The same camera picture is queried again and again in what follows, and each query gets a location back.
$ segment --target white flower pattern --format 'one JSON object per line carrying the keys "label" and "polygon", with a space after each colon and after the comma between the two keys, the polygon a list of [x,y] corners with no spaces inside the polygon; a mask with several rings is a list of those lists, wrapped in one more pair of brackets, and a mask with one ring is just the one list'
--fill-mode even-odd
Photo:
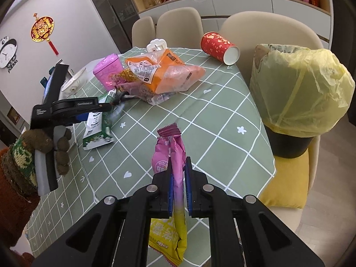
{"label": "white flower pattern", "polygon": [[245,132],[247,132],[247,130],[245,130],[245,129],[243,128],[243,126],[238,126],[238,127],[237,127],[237,132],[238,132],[239,134],[245,134]]}

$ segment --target red tassel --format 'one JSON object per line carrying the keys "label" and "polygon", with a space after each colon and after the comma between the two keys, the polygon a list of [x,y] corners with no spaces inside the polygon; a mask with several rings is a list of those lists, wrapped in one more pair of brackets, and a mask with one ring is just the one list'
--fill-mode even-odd
{"label": "red tassel", "polygon": [[57,51],[56,47],[53,45],[52,41],[47,39],[49,46],[52,48],[52,50],[56,53],[56,55],[58,56],[59,52]]}

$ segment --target pink box on shelf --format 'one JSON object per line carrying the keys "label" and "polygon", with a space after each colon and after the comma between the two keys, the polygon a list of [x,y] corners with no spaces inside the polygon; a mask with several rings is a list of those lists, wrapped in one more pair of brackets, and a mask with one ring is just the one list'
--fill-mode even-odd
{"label": "pink box on shelf", "polygon": [[115,53],[110,54],[101,60],[94,68],[93,74],[104,85],[107,91],[114,89],[110,80],[112,74],[118,74],[123,70],[119,56]]}

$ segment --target red paper cup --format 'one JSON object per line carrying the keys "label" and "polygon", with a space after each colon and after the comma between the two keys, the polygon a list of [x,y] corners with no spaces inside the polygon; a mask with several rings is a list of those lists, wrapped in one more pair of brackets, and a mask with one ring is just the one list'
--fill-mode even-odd
{"label": "red paper cup", "polygon": [[208,32],[200,43],[202,50],[226,65],[232,65],[240,57],[240,50],[216,32]]}

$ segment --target hand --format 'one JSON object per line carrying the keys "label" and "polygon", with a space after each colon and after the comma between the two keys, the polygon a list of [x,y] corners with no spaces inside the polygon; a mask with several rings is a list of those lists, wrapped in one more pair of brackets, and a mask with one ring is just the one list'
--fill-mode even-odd
{"label": "hand", "polygon": [[[57,143],[57,170],[60,175],[69,171],[69,129]],[[12,188],[21,196],[27,197],[37,192],[36,170],[34,169],[34,151],[47,153],[53,148],[53,141],[41,129],[24,132],[8,152],[2,156],[1,167]]]}

